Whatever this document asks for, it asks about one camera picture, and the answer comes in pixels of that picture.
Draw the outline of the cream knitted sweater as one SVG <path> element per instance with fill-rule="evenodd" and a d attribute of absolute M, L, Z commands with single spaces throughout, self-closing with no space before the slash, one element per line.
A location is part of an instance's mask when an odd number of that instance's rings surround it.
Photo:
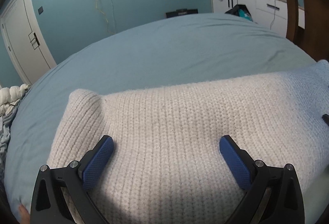
<path fill-rule="evenodd" d="M 327 113 L 327 61 L 109 95 L 75 90 L 47 162 L 66 166 L 110 135 L 115 151 L 92 190 L 110 223 L 224 223 L 243 191 L 220 138 L 267 165 L 293 164 L 305 192 L 328 166 Z"/>

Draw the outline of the brown wooden chair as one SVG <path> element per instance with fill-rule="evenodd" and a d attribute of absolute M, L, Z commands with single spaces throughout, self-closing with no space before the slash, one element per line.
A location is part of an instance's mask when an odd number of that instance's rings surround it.
<path fill-rule="evenodd" d="M 286 38 L 315 61 L 328 60 L 328 0 L 304 0 L 304 28 L 298 24 L 298 10 L 298 0 L 287 0 Z"/>

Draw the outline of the grey crumpled garment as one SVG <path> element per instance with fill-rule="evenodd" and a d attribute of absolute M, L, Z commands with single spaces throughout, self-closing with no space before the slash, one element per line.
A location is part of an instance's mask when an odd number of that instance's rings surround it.
<path fill-rule="evenodd" d="M 5 169 L 7 148 L 11 137 L 10 128 L 16 116 L 16 111 L 15 109 L 10 114 L 1 116 L 1 171 Z"/>

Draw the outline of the white puffy jacket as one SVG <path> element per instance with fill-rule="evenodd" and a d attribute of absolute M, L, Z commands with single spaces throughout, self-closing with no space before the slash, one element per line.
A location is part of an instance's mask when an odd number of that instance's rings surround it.
<path fill-rule="evenodd" d="M 10 114 L 30 89 L 29 84 L 1 88 L 1 116 Z"/>

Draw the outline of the black and teal bag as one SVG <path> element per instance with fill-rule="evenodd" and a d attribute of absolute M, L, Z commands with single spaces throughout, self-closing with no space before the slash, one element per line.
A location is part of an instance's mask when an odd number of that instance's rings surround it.
<path fill-rule="evenodd" d="M 247 19 L 251 22 L 253 21 L 251 13 L 247 9 L 247 6 L 244 5 L 244 4 L 237 4 L 233 8 L 231 8 L 230 10 L 226 11 L 225 13 Z"/>

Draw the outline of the light blue bed sheet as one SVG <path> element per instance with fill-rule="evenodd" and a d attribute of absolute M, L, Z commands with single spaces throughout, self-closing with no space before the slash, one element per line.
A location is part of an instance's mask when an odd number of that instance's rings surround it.
<path fill-rule="evenodd" d="M 164 19 L 95 42 L 34 83 L 18 106 L 4 187 L 11 212 L 29 207 L 69 95 L 229 79 L 307 67 L 313 59 L 284 37 L 241 17 L 204 13 Z"/>

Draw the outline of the white door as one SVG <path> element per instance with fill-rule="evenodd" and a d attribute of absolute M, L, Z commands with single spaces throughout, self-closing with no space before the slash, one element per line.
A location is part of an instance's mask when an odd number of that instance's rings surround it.
<path fill-rule="evenodd" d="M 56 62 L 41 33 L 32 0 L 10 0 L 1 13 L 6 50 L 25 84 L 36 83 Z"/>

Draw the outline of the black box by wall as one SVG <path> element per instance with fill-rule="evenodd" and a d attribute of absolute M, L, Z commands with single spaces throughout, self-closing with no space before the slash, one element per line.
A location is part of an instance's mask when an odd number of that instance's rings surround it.
<path fill-rule="evenodd" d="M 166 12 L 166 18 L 173 18 L 189 14 L 198 14 L 198 9 L 177 9 L 176 11 Z"/>

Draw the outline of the grey wall switch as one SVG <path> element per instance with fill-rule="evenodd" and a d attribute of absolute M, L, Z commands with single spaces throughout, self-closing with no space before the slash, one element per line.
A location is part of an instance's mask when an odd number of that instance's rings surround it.
<path fill-rule="evenodd" d="M 39 7 L 39 8 L 38 8 L 38 14 L 39 14 L 39 15 L 42 14 L 43 11 L 44 11 L 43 7 Z"/>

